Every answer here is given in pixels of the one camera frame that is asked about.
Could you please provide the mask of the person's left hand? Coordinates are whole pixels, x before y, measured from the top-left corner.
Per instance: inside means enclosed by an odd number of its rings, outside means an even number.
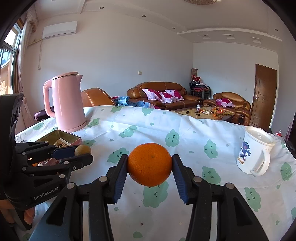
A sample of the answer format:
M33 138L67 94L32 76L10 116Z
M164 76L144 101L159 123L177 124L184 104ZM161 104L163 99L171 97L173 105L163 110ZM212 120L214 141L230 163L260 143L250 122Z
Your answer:
M4 219L8 223L15 223L16 221L16 212L13 205L6 199L0 200L0 209ZM29 208L23 214L23 220L28 224L31 225L34 217L35 217L35 210L36 208Z

